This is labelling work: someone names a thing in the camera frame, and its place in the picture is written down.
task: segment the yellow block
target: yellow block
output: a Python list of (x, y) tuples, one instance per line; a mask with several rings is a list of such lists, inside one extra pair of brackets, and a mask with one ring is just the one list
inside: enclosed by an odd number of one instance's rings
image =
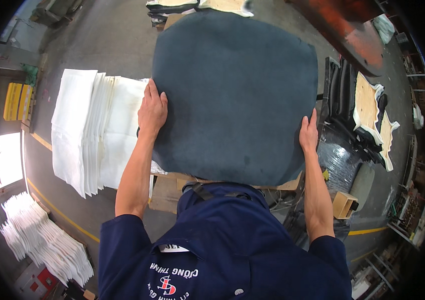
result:
[(5, 97), (4, 120), (26, 120), (32, 93), (33, 88), (30, 85), (11, 82)]

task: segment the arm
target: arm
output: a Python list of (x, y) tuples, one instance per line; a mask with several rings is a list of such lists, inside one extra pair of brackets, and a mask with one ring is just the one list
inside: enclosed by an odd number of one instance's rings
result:
[(153, 146), (159, 129), (168, 116), (168, 98), (161, 96), (154, 80), (144, 90), (141, 108), (137, 112), (139, 136), (131, 158), (125, 166), (116, 194), (115, 215), (135, 215), (143, 219), (149, 199), (149, 176)]
[(305, 159), (304, 216), (309, 243), (325, 235), (335, 237), (333, 203), (324, 182), (318, 154), (316, 153), (318, 143), (316, 120), (316, 109), (313, 109), (311, 122), (308, 122), (308, 117), (305, 116), (299, 132), (299, 143)]

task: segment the navy blue shirt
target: navy blue shirt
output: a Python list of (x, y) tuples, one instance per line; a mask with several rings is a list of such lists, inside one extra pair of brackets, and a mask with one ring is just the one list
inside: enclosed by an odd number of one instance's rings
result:
[[(142, 220), (124, 214), (101, 226), (99, 298), (351, 299), (344, 244), (315, 239), (296, 246), (249, 186), (208, 184), (201, 201), (189, 190), (176, 224), (151, 243)], [(225, 197), (246, 192), (252, 200)]]

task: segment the stack of white foam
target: stack of white foam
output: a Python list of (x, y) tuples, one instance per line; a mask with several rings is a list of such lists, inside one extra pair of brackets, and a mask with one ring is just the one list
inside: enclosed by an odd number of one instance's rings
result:
[(145, 81), (65, 69), (51, 120), (54, 174), (82, 196), (117, 189), (136, 145)]
[(29, 194), (12, 196), (2, 207), (7, 221), (0, 232), (18, 261), (27, 254), (65, 286), (74, 279), (83, 287), (93, 276), (84, 246), (54, 224)]

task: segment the hand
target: hand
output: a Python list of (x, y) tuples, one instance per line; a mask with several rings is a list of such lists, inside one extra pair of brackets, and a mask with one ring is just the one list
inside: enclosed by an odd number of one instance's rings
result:
[(144, 90), (141, 108), (137, 112), (137, 122), (140, 128), (139, 135), (146, 135), (156, 139), (167, 117), (168, 98), (166, 93), (162, 92), (161, 96), (159, 96), (156, 84), (151, 78)]
[(318, 129), (316, 128), (316, 109), (312, 110), (311, 122), (308, 117), (304, 116), (301, 123), (301, 130), (299, 131), (299, 143), (303, 148), (304, 155), (316, 153), (316, 146), (318, 144)]

